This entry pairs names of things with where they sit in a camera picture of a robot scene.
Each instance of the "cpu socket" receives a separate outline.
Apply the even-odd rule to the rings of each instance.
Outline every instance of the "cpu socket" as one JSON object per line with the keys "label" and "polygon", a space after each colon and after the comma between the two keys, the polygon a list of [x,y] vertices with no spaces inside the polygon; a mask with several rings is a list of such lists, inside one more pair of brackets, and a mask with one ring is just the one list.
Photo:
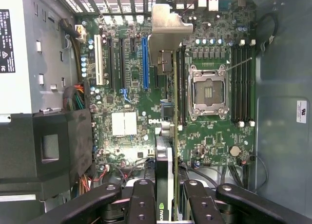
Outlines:
{"label": "cpu socket", "polygon": [[195,121],[198,116],[219,115],[225,119],[228,112],[228,74],[225,65],[218,70],[189,70],[189,113]]}

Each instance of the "blue pcie slot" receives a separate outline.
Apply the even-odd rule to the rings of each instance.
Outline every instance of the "blue pcie slot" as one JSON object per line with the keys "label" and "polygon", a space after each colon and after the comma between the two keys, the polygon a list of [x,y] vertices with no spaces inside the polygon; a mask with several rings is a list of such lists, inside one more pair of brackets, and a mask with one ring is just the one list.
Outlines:
{"label": "blue pcie slot", "polygon": [[149,64],[148,64],[147,37],[142,38],[142,63],[143,63],[143,89],[147,90],[149,88],[149,82],[148,82]]}

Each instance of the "white pci slot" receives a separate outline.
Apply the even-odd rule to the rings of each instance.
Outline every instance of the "white pci slot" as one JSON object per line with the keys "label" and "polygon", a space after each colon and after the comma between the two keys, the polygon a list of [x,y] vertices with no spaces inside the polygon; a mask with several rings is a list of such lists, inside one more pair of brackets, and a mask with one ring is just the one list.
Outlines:
{"label": "white pci slot", "polygon": [[94,36],[94,52],[96,57],[96,79],[97,85],[103,85],[103,56],[102,41],[100,35]]}

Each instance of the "motherboard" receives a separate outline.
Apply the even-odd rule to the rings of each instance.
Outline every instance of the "motherboard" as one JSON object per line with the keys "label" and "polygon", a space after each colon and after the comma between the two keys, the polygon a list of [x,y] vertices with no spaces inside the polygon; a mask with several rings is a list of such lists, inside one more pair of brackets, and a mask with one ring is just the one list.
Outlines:
{"label": "motherboard", "polygon": [[255,18],[253,6],[226,2],[218,12],[189,12],[193,24],[176,53],[178,76],[151,65],[151,20],[98,23],[81,19],[82,76],[90,84],[94,151],[106,163],[131,168],[154,157],[155,135],[173,116],[178,80],[178,155],[189,166],[236,165],[254,150]]}

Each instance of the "warning sticker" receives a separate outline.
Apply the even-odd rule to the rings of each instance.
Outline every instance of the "warning sticker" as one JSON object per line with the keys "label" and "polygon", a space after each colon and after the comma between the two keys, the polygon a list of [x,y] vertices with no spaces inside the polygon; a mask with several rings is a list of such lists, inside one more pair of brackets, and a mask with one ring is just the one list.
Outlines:
{"label": "warning sticker", "polygon": [[0,74],[15,73],[10,12],[0,9]]}
{"label": "warning sticker", "polygon": [[307,123],[307,101],[297,101],[297,123]]}

